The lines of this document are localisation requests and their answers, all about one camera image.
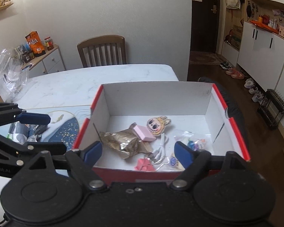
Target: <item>orange snack bag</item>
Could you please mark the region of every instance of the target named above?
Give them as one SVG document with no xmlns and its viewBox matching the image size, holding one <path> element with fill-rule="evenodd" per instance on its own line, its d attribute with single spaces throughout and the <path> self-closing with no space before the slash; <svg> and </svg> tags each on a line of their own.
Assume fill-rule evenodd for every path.
<svg viewBox="0 0 284 227">
<path fill-rule="evenodd" d="M 36 57 L 45 54 L 45 49 L 36 31 L 32 31 L 25 38 Z"/>
</svg>

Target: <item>wall shelf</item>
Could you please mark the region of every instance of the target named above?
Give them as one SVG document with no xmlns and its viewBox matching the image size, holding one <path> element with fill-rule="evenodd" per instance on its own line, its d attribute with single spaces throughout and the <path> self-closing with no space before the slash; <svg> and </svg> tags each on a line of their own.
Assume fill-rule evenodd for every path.
<svg viewBox="0 0 284 227">
<path fill-rule="evenodd" d="M 7 8 L 10 7 L 11 5 L 13 5 L 13 3 L 8 4 L 8 5 L 3 5 L 3 6 L 0 7 L 0 10 L 7 9 Z"/>
</svg>

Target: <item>dark door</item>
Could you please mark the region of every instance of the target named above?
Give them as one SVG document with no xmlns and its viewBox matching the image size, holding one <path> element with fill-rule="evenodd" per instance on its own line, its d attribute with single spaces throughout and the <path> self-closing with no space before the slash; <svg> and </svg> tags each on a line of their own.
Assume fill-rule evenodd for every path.
<svg viewBox="0 0 284 227">
<path fill-rule="evenodd" d="M 192 1 L 191 51 L 216 51 L 220 0 Z"/>
</svg>

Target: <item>hanging bag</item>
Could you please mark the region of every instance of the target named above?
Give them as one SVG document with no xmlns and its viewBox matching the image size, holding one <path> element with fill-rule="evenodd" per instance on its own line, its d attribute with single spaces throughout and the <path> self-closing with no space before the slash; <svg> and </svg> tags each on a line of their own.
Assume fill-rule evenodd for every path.
<svg viewBox="0 0 284 227">
<path fill-rule="evenodd" d="M 226 0 L 226 8 L 229 9 L 240 9 L 240 0 Z"/>
</svg>

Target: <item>door handle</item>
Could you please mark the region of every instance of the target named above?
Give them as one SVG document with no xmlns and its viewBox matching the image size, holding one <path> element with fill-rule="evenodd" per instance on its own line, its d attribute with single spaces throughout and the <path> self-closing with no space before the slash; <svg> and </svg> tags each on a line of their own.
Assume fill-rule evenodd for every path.
<svg viewBox="0 0 284 227">
<path fill-rule="evenodd" d="M 214 9 L 211 9 L 211 11 L 212 11 L 213 13 L 217 13 L 217 6 L 214 5 Z"/>
</svg>

